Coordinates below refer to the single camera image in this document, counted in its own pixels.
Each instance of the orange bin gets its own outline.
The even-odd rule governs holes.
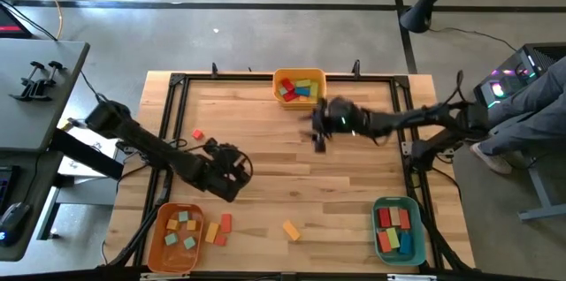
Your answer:
[[[188,211],[190,220],[196,220],[196,231],[188,231],[187,223],[180,223],[177,231],[166,228],[169,219],[178,220],[181,211]],[[185,274],[191,271],[196,265],[198,253],[201,248],[203,238],[204,214],[196,205],[166,203],[157,212],[156,228],[151,240],[149,249],[148,268],[156,273]],[[178,237],[177,243],[167,246],[165,236],[175,232]],[[189,250],[185,249],[183,241],[189,237],[196,240],[196,246]]]
[[[318,82],[318,95],[309,97],[307,101],[293,100],[286,102],[279,93],[280,82],[283,79],[311,80]],[[326,97],[326,76],[325,72],[318,68],[281,68],[273,74],[273,95],[286,110],[310,110],[317,104],[317,99]]]

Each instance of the red block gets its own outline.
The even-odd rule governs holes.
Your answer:
[[[382,253],[387,253],[391,251],[391,244],[389,243],[389,237],[387,237],[387,232],[378,232],[378,240]]]
[[[286,102],[289,102],[289,101],[291,101],[291,100],[294,100],[294,99],[296,99],[296,98],[298,98],[298,97],[299,97],[299,95],[296,94],[296,93],[293,92],[293,91],[289,91],[289,92],[287,92],[287,93],[285,93],[285,94],[283,95],[283,99],[285,99]]]
[[[224,233],[232,232],[232,215],[222,214],[220,219],[220,230]]]
[[[201,131],[201,130],[199,130],[199,129],[195,129],[195,130],[193,131],[193,137],[194,137],[196,140],[200,140],[203,136],[204,136],[203,131]]]
[[[399,209],[399,220],[401,220],[401,229],[410,229],[409,211]]]
[[[389,217],[389,209],[378,209],[379,225],[381,228],[391,227],[391,218]]]
[[[226,236],[218,234],[214,239],[214,244],[217,246],[225,246],[226,245]]]
[[[293,85],[293,83],[291,83],[291,81],[289,81],[289,79],[283,79],[281,81],[281,86],[283,86],[287,91],[293,91],[294,90],[294,85]]]

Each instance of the teal bin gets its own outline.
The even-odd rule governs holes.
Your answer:
[[[377,232],[384,231],[385,228],[379,228],[379,216],[377,210],[380,208],[399,207],[409,211],[410,230],[413,245],[411,254],[399,254],[397,249],[382,254],[379,251],[379,241]],[[375,253],[385,263],[397,266],[417,266],[426,260],[425,249],[425,232],[421,223],[421,215],[418,211],[417,202],[409,197],[381,197],[373,204],[371,212],[371,221],[373,222],[373,242],[375,245]]]

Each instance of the plastic bin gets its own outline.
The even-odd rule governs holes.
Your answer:
[[[409,211],[410,230],[409,233],[413,239],[413,247],[411,254],[399,254],[396,249],[388,253],[379,251],[379,242],[377,231],[384,231],[385,228],[379,228],[377,210],[380,208],[399,207]],[[397,266],[417,266],[426,260],[425,249],[425,232],[421,223],[421,215],[418,211],[417,202],[409,197],[381,197],[375,201],[371,209],[371,221],[373,222],[373,241],[375,244],[375,253],[385,263]]]
[[[191,220],[196,220],[197,231],[187,230],[187,223],[180,223],[180,228],[175,231],[179,240],[174,245],[165,244],[165,236],[173,231],[166,228],[169,219],[177,220],[181,211],[188,211]],[[204,214],[196,205],[166,203],[157,212],[156,228],[151,240],[149,249],[148,268],[156,273],[185,274],[191,271],[196,265],[198,253],[201,248],[203,238]],[[196,246],[189,250],[185,249],[183,240],[193,237]]]
[[[318,82],[317,97],[310,97],[308,101],[293,100],[286,102],[279,93],[279,83],[283,79],[293,80],[313,80]],[[310,110],[317,104],[317,99],[326,97],[326,76],[325,72],[318,68],[281,68],[273,74],[273,96],[286,110]]]

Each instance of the yellow bin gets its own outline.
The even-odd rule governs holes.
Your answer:
[[[311,95],[307,101],[293,100],[286,102],[279,93],[280,83],[285,78],[291,81],[308,79],[318,82],[318,95]],[[310,110],[317,104],[318,98],[326,97],[325,72],[318,68],[280,68],[273,74],[273,96],[286,110]]]

